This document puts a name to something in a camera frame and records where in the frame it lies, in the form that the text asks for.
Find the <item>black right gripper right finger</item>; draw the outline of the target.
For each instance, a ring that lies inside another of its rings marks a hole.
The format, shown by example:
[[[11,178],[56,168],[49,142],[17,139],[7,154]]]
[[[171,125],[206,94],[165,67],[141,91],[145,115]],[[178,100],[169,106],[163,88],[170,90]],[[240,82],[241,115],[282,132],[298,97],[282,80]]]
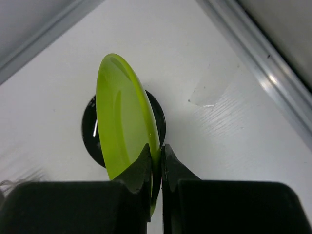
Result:
[[[305,212],[287,185],[203,180],[169,144],[161,151],[165,234],[302,234]]]

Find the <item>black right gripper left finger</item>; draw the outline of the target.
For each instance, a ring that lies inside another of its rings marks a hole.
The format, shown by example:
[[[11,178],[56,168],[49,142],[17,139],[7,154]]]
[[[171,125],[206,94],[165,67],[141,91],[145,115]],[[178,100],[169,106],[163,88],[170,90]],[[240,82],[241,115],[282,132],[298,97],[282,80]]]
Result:
[[[111,181],[25,182],[0,209],[3,234],[144,234],[151,220],[148,144]]]

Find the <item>lime green plate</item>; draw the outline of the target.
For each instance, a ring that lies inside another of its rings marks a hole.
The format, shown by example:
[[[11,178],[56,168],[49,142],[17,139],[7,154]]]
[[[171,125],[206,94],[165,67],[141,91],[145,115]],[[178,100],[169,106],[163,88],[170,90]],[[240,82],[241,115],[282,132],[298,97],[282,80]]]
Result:
[[[156,119],[136,73],[120,55],[107,54],[96,86],[98,135],[108,177],[113,180],[134,163],[146,144],[152,158],[151,211],[160,190],[160,140]]]

